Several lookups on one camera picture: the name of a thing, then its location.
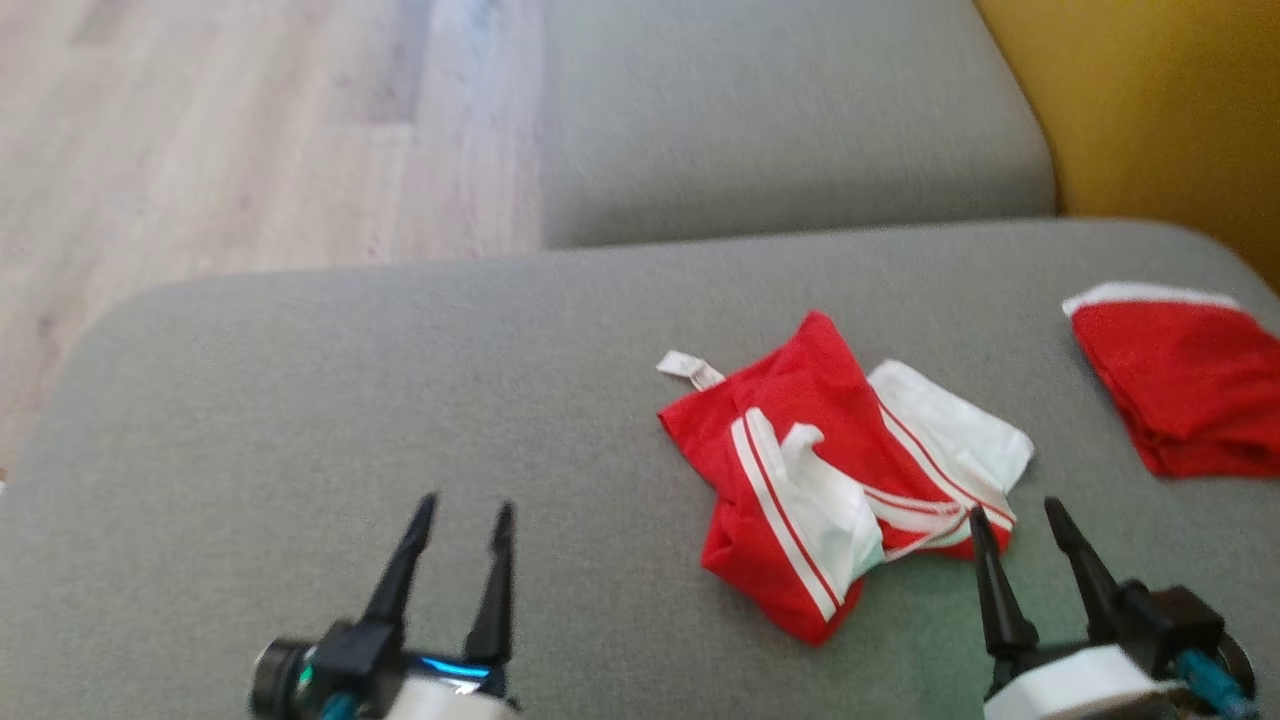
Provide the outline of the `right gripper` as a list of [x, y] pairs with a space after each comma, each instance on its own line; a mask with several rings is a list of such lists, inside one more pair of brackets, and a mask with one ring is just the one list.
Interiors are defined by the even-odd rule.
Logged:
[[1062, 501], [1044, 512], [1070, 562], [1093, 646], [1019, 660], [1038, 630], [1021, 612], [998, 543], [978, 505], [969, 512], [987, 653], [1014, 661], [983, 720], [1257, 720], [1257, 685], [1222, 616], [1184, 585], [1152, 592], [1115, 580]]

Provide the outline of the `red white basketball jersey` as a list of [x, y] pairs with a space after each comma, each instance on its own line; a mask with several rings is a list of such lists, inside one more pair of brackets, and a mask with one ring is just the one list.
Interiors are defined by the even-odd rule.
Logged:
[[874, 568], [973, 559], [974, 509], [1007, 548], [1030, 438], [905, 363], [864, 372], [824, 313], [727, 375], [680, 351], [657, 368], [692, 386], [659, 419], [716, 495], [701, 565], [790, 635], [824, 644]]

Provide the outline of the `small grey sofa cushion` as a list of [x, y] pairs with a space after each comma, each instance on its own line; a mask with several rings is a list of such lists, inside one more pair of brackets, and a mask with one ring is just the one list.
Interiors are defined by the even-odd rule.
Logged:
[[545, 0], [552, 249], [1047, 217], [974, 0]]

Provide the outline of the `large grey sofa seat cushion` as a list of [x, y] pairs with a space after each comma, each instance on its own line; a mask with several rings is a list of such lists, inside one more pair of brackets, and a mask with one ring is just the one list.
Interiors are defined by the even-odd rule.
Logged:
[[1021, 428], [1005, 566], [1047, 642], [1085, 616], [1060, 497], [1119, 579], [1221, 612], [1280, 720], [1280, 483], [1146, 471], [1061, 302], [1106, 281], [1280, 299], [1215, 242], [1135, 222], [992, 222], [236, 275], [143, 293], [73, 352], [0, 496], [0, 720], [250, 720], [253, 661], [366, 605], [440, 505], [412, 646], [454, 653], [517, 505], [527, 720], [980, 720], [972, 566], [874, 571], [824, 647], [701, 569], [713, 493], [658, 411], [682, 350], [732, 372], [831, 315]]

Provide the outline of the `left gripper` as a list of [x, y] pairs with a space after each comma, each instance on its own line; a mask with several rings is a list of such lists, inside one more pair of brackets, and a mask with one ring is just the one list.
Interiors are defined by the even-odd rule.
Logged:
[[253, 720], [524, 720], [507, 692], [513, 653], [516, 506], [504, 501], [488, 546], [490, 568], [463, 656], [402, 647], [404, 612], [428, 547], [438, 492], [428, 492], [392, 552], [361, 623], [339, 620], [320, 639], [282, 635], [257, 656]]

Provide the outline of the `red white basketball shorts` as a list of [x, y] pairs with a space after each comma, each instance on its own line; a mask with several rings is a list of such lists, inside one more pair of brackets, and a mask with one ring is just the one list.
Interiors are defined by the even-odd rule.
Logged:
[[1280, 337], [1235, 299], [1114, 281], [1062, 313], [1153, 475], [1280, 480]]

